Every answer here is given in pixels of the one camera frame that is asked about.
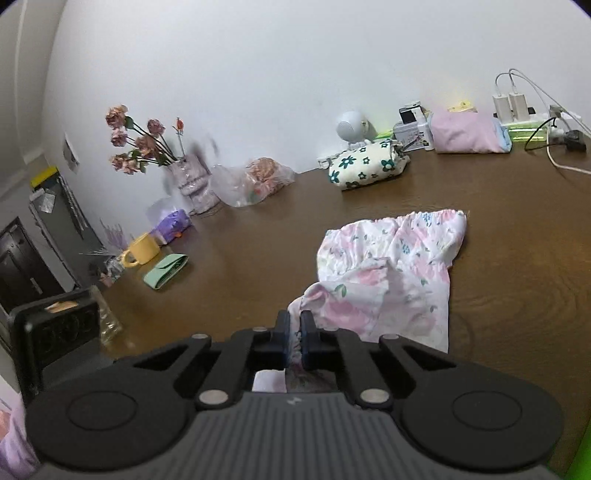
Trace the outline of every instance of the wooden table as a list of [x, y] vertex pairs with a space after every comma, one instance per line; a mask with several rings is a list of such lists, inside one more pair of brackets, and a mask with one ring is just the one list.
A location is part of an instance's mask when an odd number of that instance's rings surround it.
[[[557, 161], [591, 167], [561, 152]], [[451, 269], [450, 353], [529, 380], [563, 407], [550, 465], [564, 473], [591, 411], [591, 177], [534, 154], [413, 153], [399, 178], [341, 192], [315, 170], [262, 203], [194, 218], [167, 251], [188, 265], [161, 291], [131, 270], [105, 297], [125, 324], [112, 348], [129, 355], [206, 332], [216, 340], [272, 325], [316, 280], [327, 229], [413, 210], [462, 209], [467, 235]]]

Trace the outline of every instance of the clear plastic bag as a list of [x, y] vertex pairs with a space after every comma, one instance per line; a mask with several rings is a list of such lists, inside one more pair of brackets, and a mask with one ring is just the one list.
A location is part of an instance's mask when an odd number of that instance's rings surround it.
[[259, 203], [295, 181], [296, 173], [271, 158], [259, 158], [246, 167], [214, 165], [209, 186], [224, 203], [244, 207]]

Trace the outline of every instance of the pink pillow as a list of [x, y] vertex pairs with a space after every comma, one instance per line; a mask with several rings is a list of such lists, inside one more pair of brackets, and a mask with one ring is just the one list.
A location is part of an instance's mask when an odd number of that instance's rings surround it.
[[438, 153], [509, 153], [507, 128], [494, 117], [477, 112], [435, 112], [429, 117]]

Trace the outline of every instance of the black plug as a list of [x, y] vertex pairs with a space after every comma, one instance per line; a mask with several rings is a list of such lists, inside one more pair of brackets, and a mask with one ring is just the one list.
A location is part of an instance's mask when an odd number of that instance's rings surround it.
[[564, 134], [564, 144], [568, 151], [585, 152], [587, 144], [581, 130], [571, 130]]

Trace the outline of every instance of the flower vase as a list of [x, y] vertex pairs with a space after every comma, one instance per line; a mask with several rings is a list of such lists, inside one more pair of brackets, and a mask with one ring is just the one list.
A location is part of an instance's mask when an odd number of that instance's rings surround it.
[[195, 155], [185, 155], [167, 168], [181, 194], [191, 201], [193, 210], [189, 215], [207, 212], [220, 201], [209, 188], [209, 172]]

